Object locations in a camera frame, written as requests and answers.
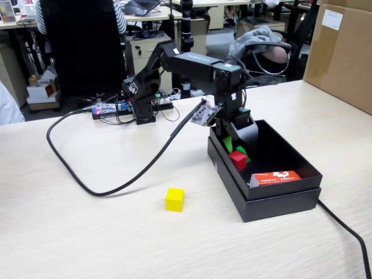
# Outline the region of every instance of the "brown cardboard box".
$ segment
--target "brown cardboard box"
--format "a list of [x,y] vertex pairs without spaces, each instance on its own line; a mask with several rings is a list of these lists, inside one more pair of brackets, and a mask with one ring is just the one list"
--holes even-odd
[[303,79],[372,114],[372,0],[321,2]]
[[366,10],[372,12],[371,0],[318,0],[319,5],[328,4],[349,9]]

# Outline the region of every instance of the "red cube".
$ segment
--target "red cube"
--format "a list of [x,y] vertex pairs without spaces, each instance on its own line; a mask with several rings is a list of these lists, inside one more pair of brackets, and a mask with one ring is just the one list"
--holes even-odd
[[238,170],[242,170],[245,168],[246,166],[246,155],[245,154],[236,150],[233,153],[230,153],[229,157]]

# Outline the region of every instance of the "white label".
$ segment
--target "white label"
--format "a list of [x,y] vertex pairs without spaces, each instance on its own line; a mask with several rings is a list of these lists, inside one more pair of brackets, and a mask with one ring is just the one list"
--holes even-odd
[[331,10],[325,10],[323,22],[321,23],[321,25],[327,26],[338,31],[343,16],[344,15],[342,13],[333,12]]

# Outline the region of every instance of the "light wood tabletop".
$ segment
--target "light wood tabletop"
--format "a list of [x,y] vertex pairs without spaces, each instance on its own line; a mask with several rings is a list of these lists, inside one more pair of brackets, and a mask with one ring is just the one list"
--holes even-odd
[[[293,0],[280,0],[280,2],[290,2]],[[172,0],[174,4],[181,4],[181,0]],[[212,6],[230,6],[230,5],[250,5],[250,4],[262,4],[262,1],[252,0],[193,0],[192,7],[212,7]]]
[[[167,20],[169,19],[170,9],[167,6],[158,6],[156,7],[157,10],[152,10],[145,16],[130,16],[125,15],[127,22],[148,22],[151,20]],[[182,19],[182,13],[172,10],[172,14],[174,19]]]
[[[157,10],[152,10],[145,16],[132,16],[132,15],[125,15],[127,22],[148,22],[151,20],[167,20],[169,19],[170,9],[167,6],[158,6],[156,7]],[[181,19],[182,13],[172,10],[172,14],[174,15],[174,19]],[[16,20],[18,21],[21,16],[16,16]],[[4,23],[0,20],[0,30],[6,29],[16,29],[16,28],[31,28],[37,27],[37,24],[23,24],[17,25],[16,22],[12,23]]]
[[[253,117],[323,174],[321,200],[371,255],[372,116],[304,81],[247,95]],[[181,119],[199,101],[175,101]],[[207,155],[208,128],[186,124],[137,182],[96,198],[49,147],[55,121],[0,126],[0,278],[364,278],[359,243],[319,206],[243,223]],[[101,192],[142,170],[179,122],[159,113],[156,123],[110,126],[87,113],[51,139]],[[182,213],[165,211],[169,187],[185,189]]]

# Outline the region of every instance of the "white sleeve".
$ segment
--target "white sleeve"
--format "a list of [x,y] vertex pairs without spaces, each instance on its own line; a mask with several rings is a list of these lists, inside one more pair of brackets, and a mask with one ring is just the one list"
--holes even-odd
[[24,122],[16,101],[0,81],[0,125]]
[[119,34],[123,34],[126,31],[126,18],[124,13],[121,11],[120,4],[117,1],[114,1],[114,10],[116,15],[117,29]]
[[47,28],[45,27],[44,17],[42,16],[40,0],[36,2],[36,15],[37,15],[37,28],[41,34],[47,34]]

